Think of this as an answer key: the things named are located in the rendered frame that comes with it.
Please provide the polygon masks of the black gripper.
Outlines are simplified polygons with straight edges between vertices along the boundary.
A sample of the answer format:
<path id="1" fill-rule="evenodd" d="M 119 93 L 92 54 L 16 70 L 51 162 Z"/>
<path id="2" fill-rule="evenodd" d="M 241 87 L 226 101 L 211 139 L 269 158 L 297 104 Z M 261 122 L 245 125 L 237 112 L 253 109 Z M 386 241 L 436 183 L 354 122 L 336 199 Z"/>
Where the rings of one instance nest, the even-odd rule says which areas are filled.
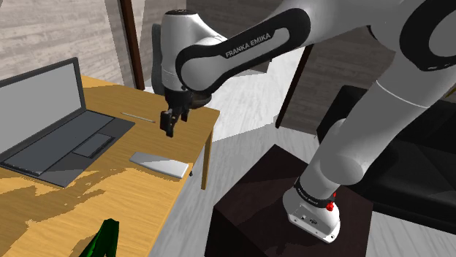
<path id="1" fill-rule="evenodd" d="M 177 122 L 177 118 L 173 112 L 181 112 L 180 118 L 186 122 L 189 116 L 193 93 L 165 88 L 164 97 L 168 104 L 168 110 L 162 111 L 160 114 L 160 129 L 166 132 L 167 137 L 173 137 L 174 126 Z"/>

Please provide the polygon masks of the thin grey pencil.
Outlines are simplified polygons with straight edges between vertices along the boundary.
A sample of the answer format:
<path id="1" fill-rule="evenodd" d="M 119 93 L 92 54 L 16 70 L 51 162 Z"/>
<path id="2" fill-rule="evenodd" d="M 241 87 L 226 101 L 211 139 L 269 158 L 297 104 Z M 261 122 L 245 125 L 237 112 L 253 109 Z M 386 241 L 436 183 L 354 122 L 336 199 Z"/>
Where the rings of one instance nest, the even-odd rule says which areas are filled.
<path id="1" fill-rule="evenodd" d="M 131 118 L 136 118 L 136 119 L 139 119 L 139 120 L 144 120 L 144 121 L 147 121 L 147 122 L 150 122 L 150 123 L 155 123 L 156 121 L 154 120 L 150 120 L 150 119 L 147 119 L 147 118 L 143 118 L 143 117 L 140 117 L 140 116 L 137 116 L 137 115 L 133 115 L 133 114 L 129 114 L 129 113 L 126 113 L 126 112 L 121 112 L 122 115 L 126 115 L 126 116 L 129 116 Z"/>

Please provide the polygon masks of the flat silver remote control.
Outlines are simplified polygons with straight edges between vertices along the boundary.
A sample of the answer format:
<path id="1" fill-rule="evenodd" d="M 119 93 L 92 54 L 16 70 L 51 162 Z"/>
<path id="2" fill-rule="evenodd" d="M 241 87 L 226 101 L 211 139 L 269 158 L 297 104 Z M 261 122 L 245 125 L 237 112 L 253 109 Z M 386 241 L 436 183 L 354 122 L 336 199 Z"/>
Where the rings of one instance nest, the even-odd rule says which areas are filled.
<path id="1" fill-rule="evenodd" d="M 163 156 L 156 156 L 142 152 L 136 152 L 129 159 L 132 163 L 138 164 L 147 169 L 182 179 L 189 167 L 189 164 L 176 161 Z"/>

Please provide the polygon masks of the wooden desk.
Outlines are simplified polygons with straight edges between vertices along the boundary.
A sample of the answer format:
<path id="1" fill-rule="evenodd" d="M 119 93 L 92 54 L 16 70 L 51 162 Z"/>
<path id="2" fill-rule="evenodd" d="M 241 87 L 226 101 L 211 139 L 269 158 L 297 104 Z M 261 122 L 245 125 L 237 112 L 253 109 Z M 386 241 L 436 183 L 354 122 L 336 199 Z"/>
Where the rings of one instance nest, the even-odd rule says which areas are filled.
<path id="1" fill-rule="evenodd" d="M 218 110 L 191 111 L 167 137 L 162 96 L 86 76 L 82 84 L 89 109 L 134 126 L 65 188 L 0 168 L 0 257 L 78 257 L 109 218 L 120 223 L 116 257 L 147 257 L 185 182 L 129 159 L 136 152 L 189 165 L 210 158 Z"/>

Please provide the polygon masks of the dark robot stand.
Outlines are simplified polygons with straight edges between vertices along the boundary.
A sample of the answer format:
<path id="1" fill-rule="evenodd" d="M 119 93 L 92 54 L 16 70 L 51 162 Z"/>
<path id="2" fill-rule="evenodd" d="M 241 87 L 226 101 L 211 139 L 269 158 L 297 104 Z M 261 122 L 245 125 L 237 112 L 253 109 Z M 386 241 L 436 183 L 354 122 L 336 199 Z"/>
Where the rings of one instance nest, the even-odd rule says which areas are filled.
<path id="1" fill-rule="evenodd" d="M 282 203 L 306 164 L 273 145 L 215 204 L 205 257 L 366 257 L 373 205 L 341 186 L 341 230 L 327 244 L 289 222 Z"/>

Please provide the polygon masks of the grey open laptop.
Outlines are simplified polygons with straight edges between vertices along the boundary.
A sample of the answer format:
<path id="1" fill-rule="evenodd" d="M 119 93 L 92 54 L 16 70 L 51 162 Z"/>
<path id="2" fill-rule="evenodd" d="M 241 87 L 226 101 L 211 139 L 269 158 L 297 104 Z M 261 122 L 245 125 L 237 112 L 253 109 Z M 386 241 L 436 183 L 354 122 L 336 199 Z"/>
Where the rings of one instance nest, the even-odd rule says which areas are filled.
<path id="1" fill-rule="evenodd" d="M 0 167 L 67 187 L 134 123 L 89 110 L 76 57 L 0 81 Z"/>

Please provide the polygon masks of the green bottle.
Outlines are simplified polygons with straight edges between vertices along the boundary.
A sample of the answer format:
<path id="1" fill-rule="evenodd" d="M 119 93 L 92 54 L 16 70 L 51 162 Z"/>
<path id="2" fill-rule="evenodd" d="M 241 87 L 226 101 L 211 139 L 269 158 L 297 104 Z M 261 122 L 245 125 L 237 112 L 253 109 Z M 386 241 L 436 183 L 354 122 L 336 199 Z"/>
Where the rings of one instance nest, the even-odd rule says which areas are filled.
<path id="1" fill-rule="evenodd" d="M 112 218 L 104 220 L 79 257 L 116 257 L 118 235 L 119 222 Z"/>

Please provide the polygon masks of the black sofa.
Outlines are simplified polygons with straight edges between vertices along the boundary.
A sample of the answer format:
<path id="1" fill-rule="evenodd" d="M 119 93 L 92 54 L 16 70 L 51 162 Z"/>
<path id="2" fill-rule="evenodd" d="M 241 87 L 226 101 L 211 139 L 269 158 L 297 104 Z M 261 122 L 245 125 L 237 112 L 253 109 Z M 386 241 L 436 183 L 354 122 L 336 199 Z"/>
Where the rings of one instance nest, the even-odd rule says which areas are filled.
<path id="1" fill-rule="evenodd" d="M 456 235 L 456 103 L 427 109 L 350 190 L 376 212 Z"/>

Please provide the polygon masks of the dark brown door frame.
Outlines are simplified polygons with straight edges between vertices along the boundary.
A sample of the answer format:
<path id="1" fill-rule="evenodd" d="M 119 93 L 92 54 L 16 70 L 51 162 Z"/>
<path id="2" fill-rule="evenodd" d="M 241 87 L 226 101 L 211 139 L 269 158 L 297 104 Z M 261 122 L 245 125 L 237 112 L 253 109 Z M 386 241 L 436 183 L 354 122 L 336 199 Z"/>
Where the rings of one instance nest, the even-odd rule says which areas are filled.
<path id="1" fill-rule="evenodd" d="M 127 46 L 129 49 L 130 63 L 134 78 L 135 88 L 145 90 L 145 81 L 140 58 L 140 50 L 137 41 L 137 32 L 134 23 L 132 0 L 119 0 L 120 10 L 123 19 L 123 26 L 126 35 Z"/>

